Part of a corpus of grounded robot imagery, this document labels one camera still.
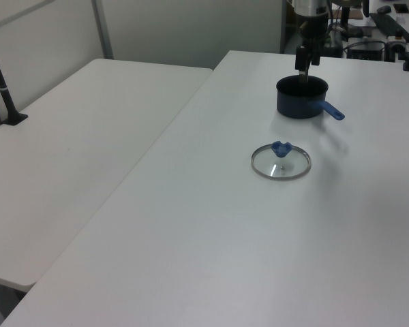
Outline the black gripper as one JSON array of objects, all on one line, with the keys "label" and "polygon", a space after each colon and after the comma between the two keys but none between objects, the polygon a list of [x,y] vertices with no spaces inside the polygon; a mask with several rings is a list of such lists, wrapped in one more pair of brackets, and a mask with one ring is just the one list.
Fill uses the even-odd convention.
[{"label": "black gripper", "polygon": [[[309,53],[306,48],[323,45],[328,35],[329,15],[297,16],[297,33],[302,39],[302,46],[296,49],[295,69],[299,72],[299,82],[307,83],[309,71]],[[311,64],[320,65],[321,50],[312,48]]]}]

